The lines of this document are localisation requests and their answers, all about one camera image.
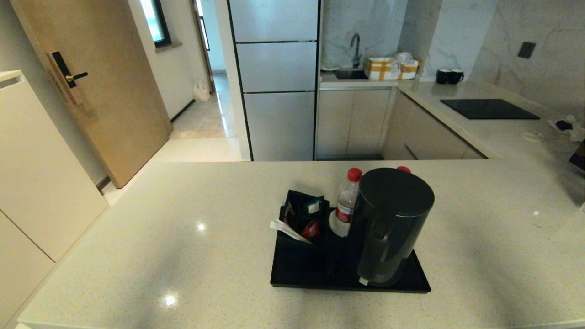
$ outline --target tiled floor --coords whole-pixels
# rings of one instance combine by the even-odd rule
[[[241,161],[235,138],[232,100],[225,75],[214,74],[217,92],[207,102],[195,102],[173,122],[175,131],[167,143],[138,171],[123,189],[109,183],[102,194],[114,205],[154,162],[231,162]]]

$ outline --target refrigerator door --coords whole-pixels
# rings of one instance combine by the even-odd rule
[[[254,161],[312,161],[314,92],[246,94]]]
[[[235,42],[317,39],[318,0],[232,0]]]
[[[317,43],[236,45],[243,92],[313,91]]]

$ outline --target electric kettle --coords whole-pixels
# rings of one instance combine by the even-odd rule
[[[378,168],[363,175],[346,255],[360,282],[390,286],[400,279],[434,202],[431,187],[414,174]]]

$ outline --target kitchen faucet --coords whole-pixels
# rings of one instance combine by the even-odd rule
[[[362,55],[360,55],[360,34],[356,33],[353,35],[352,38],[352,44],[350,44],[350,47],[353,47],[353,42],[356,40],[357,38],[357,45],[356,45],[356,55],[352,57],[352,61],[353,61],[353,68],[357,68],[358,66],[360,66],[360,59],[362,59]]]

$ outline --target black mug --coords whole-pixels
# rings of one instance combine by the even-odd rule
[[[446,84],[449,81],[449,74],[451,70],[438,70],[436,76],[436,82],[440,84]]]
[[[463,78],[465,78],[465,75],[463,74],[463,71],[461,71],[461,70],[452,70],[451,72],[449,72],[449,83],[450,84],[458,84],[461,81],[463,81]]]

